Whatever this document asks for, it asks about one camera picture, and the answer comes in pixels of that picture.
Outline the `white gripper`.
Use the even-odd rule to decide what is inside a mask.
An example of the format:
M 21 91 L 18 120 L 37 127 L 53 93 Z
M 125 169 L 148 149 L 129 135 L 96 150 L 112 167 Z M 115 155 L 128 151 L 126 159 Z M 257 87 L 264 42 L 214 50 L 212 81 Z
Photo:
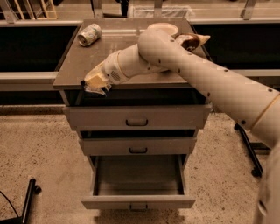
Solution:
M 129 78 L 122 72 L 118 63 L 118 56 L 120 51 L 110 54 L 103 62 L 102 66 L 96 66 L 81 81 L 81 85 L 84 88 L 105 88 L 108 85 L 108 81 L 111 84 L 119 85 L 124 83 Z

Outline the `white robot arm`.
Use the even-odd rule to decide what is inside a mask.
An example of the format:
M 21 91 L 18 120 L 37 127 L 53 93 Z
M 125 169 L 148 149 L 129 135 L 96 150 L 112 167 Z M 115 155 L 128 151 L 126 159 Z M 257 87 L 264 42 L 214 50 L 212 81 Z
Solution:
M 254 224 L 280 223 L 280 93 L 188 52 L 161 29 L 144 31 L 137 43 L 110 54 L 81 82 L 103 95 L 139 74 L 171 70 L 245 130 L 271 148 L 262 176 Z

